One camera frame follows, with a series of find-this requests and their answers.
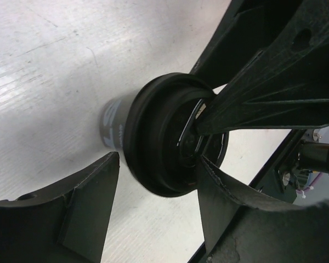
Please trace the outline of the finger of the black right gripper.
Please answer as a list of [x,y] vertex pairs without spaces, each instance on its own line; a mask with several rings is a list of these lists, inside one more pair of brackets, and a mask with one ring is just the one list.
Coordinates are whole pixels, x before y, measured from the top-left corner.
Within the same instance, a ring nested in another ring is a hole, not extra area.
[[201,135],[236,129],[329,125],[329,1],[295,1],[296,11],[199,116]]
[[190,73],[212,88],[227,84],[272,44],[295,11],[295,1],[231,1]]

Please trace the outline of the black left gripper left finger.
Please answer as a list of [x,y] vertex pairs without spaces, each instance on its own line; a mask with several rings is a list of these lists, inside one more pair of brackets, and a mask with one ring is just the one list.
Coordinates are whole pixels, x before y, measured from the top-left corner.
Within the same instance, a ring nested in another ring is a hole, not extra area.
[[100,262],[119,168],[111,152],[49,186],[0,201],[0,262]]

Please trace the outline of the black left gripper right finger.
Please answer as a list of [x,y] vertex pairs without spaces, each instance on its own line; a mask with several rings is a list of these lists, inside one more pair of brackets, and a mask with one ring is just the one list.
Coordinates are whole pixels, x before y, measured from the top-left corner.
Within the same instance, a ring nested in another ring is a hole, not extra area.
[[329,262],[329,199],[301,207],[197,163],[208,262]]

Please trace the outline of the black cup lid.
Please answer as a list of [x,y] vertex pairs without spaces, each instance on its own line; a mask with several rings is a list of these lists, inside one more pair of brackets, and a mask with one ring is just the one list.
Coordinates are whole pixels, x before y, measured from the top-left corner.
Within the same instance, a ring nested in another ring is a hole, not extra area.
[[219,166],[229,133],[199,135],[196,120],[215,93],[204,81],[184,73],[159,76],[139,90],[123,134],[126,163],[136,180],[161,197],[183,196],[197,188],[196,161]]

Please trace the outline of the black paper coffee cup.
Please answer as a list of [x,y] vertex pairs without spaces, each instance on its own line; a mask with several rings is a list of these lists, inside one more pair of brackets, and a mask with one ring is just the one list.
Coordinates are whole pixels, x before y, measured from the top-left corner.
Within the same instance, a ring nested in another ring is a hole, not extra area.
[[99,131],[103,144],[116,151],[123,150],[123,133],[126,120],[137,91],[122,94],[109,100],[100,116]]

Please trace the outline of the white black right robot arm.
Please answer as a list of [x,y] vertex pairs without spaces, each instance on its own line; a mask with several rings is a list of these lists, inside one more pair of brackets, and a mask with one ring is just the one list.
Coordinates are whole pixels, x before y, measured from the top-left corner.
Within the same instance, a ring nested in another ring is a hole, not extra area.
[[303,139],[329,126],[329,1],[231,1],[191,72],[222,88],[199,134],[290,129],[277,186],[302,190],[310,172],[329,174],[329,144]]

